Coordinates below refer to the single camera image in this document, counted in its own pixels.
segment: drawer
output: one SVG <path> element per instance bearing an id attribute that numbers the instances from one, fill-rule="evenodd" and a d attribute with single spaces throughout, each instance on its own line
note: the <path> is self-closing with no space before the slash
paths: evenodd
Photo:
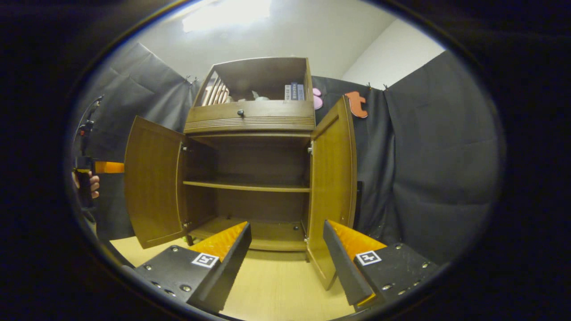
<path id="1" fill-rule="evenodd" d="M 191 108 L 184 133 L 313 129 L 315 112 L 311 101 L 245 101 Z"/>

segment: cabinet door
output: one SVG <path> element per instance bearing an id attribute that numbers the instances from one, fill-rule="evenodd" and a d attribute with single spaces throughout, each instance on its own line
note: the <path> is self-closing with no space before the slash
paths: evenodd
<path id="1" fill-rule="evenodd" d="M 335 266 L 323 240 L 326 219 L 352 227 L 357 197 L 357 157 L 349 100 L 343 96 L 311 134 L 311 195 L 307 254 L 323 287 Z"/>
<path id="2" fill-rule="evenodd" d="M 183 155 L 187 138 L 136 117 L 125 151 L 125 201 L 143 248 L 184 236 L 188 222 L 183 199 Z"/>

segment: wooden cabinet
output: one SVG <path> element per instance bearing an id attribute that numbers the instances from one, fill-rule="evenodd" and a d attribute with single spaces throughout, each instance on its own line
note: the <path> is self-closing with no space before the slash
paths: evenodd
<path id="1" fill-rule="evenodd" d="M 251 82 L 259 86 L 248 89 L 272 99 L 283 98 L 284 83 L 301 79 L 311 86 L 307 60 L 302 58 L 248 59 L 234 68 L 253 70 L 253 61 L 269 66 L 268 61 L 276 64 L 280 59 L 286 60 L 283 66 L 306 68 L 289 70 L 284 79 L 268 74 L 263 85 L 254 81 L 260 75 L 244 72 L 245 78 L 231 77 L 228 66 L 214 66 L 222 80 L 211 83 L 224 83 L 230 88 L 227 94 L 242 97 L 245 89 L 237 91 L 235 82 L 245 86 L 244 79 L 254 79 Z M 277 91 L 276 78 L 280 97 L 272 93 Z M 205 82 L 195 105 L 209 100 L 201 95 L 216 94 L 215 86 L 207 87 Z M 136 117 L 125 155 L 125 197 L 141 246 L 187 234 L 206 238 L 247 220 L 250 248 L 306 251 L 329 288 L 335 269 L 323 241 L 323 224 L 326 219 L 353 224 L 355 139 L 347 98 L 340 99 L 317 127 L 300 123 L 314 122 L 312 104 L 275 99 L 194 106 L 184 134 Z"/>

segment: cabinet shelf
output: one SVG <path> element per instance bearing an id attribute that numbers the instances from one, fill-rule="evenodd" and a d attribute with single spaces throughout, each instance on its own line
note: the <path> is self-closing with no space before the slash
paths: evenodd
<path id="1" fill-rule="evenodd" d="M 205 239 L 245 220 L 250 222 L 252 228 L 250 248 L 253 250 L 305 251 L 307 248 L 300 222 L 264 222 L 251 219 L 216 217 L 192 230 L 190 235 L 199 239 Z"/>
<path id="2" fill-rule="evenodd" d="M 303 185 L 253 183 L 238 184 L 225 182 L 223 180 L 185 180 L 183 181 L 183 184 L 239 191 L 309 193 L 309 187 Z"/>

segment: wooden floor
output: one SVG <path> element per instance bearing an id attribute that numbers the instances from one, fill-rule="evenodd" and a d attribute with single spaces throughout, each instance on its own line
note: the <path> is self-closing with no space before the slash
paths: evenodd
<path id="1" fill-rule="evenodd" d="M 111 244 L 134 266 L 182 239 L 143 250 L 136 237 Z M 339 279 L 325 291 L 303 252 L 249 250 L 222 314 L 243 320 L 330 320 L 355 312 Z"/>

